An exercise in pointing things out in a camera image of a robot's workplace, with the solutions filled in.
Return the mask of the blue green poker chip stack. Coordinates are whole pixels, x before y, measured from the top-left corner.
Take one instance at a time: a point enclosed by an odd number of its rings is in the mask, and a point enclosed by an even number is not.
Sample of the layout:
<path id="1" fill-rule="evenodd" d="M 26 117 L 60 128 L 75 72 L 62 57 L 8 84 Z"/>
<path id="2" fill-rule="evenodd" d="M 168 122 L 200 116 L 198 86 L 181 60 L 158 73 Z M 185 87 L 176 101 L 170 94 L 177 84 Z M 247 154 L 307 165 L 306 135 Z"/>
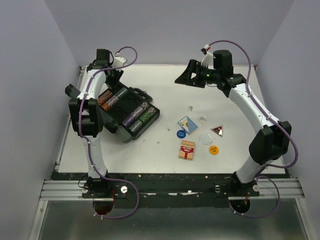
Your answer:
<path id="1" fill-rule="evenodd" d="M 119 90 L 115 95 L 120 99 L 123 96 L 125 96 L 128 92 L 128 89 L 126 87 L 123 87 L 121 90 Z"/>

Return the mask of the brown white poker chip stack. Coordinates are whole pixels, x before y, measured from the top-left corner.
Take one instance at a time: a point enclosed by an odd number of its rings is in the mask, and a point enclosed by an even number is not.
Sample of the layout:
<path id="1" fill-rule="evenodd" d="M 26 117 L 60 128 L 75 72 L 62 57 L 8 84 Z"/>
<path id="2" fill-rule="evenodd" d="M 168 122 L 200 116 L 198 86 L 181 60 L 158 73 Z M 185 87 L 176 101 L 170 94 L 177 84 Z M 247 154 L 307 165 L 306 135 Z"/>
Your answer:
<path id="1" fill-rule="evenodd" d="M 109 110 L 117 101 L 119 100 L 118 96 L 114 95 L 108 99 L 101 107 L 107 111 Z"/>

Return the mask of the black poker chip case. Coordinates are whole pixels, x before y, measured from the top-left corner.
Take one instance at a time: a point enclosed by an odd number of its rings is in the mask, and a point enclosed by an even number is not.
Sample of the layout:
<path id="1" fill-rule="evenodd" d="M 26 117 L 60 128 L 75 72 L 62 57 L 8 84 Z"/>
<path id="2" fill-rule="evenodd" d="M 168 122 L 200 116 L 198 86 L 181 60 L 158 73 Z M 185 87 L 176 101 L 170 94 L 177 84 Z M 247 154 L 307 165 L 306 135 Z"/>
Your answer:
<path id="1" fill-rule="evenodd" d="M 98 100 L 88 106 L 84 104 L 84 109 L 89 110 L 89 116 L 82 116 L 82 134 L 95 137 L 98 131 L 105 127 L 110 133 L 119 135 L 122 142 L 128 143 L 138 139 L 144 131 L 150 127 L 160 116 L 160 110 L 152 104 L 152 97 L 139 88 L 127 87 L 121 82 L 112 89 L 106 91 L 112 92 L 112 97 L 122 88 L 127 88 L 128 92 L 107 111 L 98 104 Z M 148 103 L 148 108 L 134 120 L 136 122 L 150 107 L 155 108 L 156 113 L 136 132 L 131 132 L 129 128 L 134 124 L 125 127 L 122 122 L 143 102 Z"/>

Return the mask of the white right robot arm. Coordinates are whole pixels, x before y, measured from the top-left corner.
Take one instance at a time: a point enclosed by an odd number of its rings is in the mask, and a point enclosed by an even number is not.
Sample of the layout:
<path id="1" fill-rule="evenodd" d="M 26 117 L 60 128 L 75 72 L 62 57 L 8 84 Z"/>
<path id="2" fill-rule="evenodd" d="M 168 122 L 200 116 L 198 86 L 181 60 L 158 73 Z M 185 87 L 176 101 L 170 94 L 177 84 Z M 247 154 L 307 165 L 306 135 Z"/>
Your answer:
<path id="1" fill-rule="evenodd" d="M 248 183 L 274 160 L 287 153 L 292 126 L 280 121 L 255 100 L 247 87 L 247 80 L 240 73 L 234 73 L 232 54 L 229 50 L 216 50 L 210 54 L 213 69 L 204 63 L 191 59 L 185 71 L 174 81 L 176 84 L 204 88 L 215 84 L 223 94 L 242 111 L 255 132 L 249 145 L 249 157 L 232 175 L 230 191 L 241 196 L 248 190 Z"/>

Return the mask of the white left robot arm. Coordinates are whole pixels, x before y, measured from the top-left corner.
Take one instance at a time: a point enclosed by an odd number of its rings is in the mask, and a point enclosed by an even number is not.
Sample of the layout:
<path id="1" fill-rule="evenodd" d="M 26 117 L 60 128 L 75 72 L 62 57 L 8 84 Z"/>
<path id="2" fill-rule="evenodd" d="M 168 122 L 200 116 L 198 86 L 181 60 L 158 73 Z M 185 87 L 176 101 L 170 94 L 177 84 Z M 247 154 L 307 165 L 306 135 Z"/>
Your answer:
<path id="1" fill-rule="evenodd" d="M 106 120 L 98 102 L 103 85 L 113 89 L 123 74 L 116 69 L 117 59 L 107 49 L 97 49 L 95 60 L 87 67 L 87 80 L 83 90 L 72 85 L 65 89 L 73 130 L 81 138 L 88 162 L 86 184 L 83 187 L 91 195 L 104 198 L 110 194 L 111 185 L 104 179 L 108 170 L 103 160 L 101 132 Z"/>

